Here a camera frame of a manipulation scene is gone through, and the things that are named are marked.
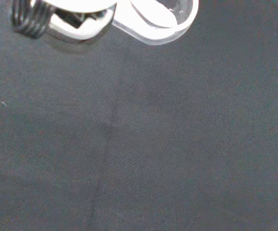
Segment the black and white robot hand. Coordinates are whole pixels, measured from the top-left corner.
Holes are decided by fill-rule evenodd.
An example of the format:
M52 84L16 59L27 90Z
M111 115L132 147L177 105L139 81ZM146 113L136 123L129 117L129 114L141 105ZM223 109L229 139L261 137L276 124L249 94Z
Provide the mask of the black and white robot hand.
M30 39L49 33L60 40L81 43L112 24L116 6L115 0L14 0L12 27Z

